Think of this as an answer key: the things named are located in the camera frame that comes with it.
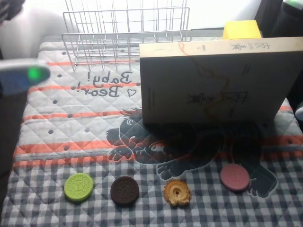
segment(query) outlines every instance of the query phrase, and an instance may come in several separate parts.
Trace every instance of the white wire basket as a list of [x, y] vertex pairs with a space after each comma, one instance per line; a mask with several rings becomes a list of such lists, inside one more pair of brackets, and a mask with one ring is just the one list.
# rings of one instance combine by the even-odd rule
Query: white wire basket
[[[130, 5], [137, 4], [137, 9]], [[62, 39], [73, 70], [78, 65], [128, 64], [140, 59], [139, 44], [188, 42], [187, 0], [66, 0]]]
[[138, 63], [139, 44], [162, 42], [188, 42], [192, 40], [192, 31], [155, 31], [138, 33], [107, 34], [63, 34], [62, 39], [73, 70], [78, 65]]

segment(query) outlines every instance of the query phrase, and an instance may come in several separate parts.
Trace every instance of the white device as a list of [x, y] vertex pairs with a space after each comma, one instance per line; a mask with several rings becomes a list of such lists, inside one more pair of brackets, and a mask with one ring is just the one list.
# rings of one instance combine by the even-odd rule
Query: white device
[[50, 77], [47, 65], [37, 59], [0, 61], [0, 92], [10, 96], [27, 91]]

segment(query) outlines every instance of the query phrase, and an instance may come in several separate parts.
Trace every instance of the quilted mat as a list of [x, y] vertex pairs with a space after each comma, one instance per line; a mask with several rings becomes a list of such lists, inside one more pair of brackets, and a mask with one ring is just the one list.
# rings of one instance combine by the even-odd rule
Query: quilted mat
[[[302, 226], [303, 135], [287, 100], [272, 122], [143, 126], [139, 65], [74, 72], [61, 42], [43, 43], [38, 58], [52, 75], [29, 90], [1, 226]], [[228, 163], [247, 169], [245, 192], [221, 184]], [[63, 191], [75, 173], [94, 182], [80, 204]], [[130, 208], [110, 198], [124, 175], [140, 189]], [[184, 208], [163, 196], [176, 178], [192, 194]]]

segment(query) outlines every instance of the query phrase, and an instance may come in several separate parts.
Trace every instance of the yellow box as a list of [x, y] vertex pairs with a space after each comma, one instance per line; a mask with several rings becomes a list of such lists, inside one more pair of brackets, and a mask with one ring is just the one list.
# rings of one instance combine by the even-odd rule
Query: yellow box
[[223, 39], [258, 39], [262, 38], [255, 20], [227, 21]]

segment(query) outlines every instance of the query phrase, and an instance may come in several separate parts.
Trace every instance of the flower-shaped cookie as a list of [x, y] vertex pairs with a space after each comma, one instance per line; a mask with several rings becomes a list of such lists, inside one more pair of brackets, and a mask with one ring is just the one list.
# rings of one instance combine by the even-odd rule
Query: flower-shaped cookie
[[171, 180], [164, 186], [164, 198], [171, 206], [186, 206], [191, 199], [190, 190], [185, 182]]

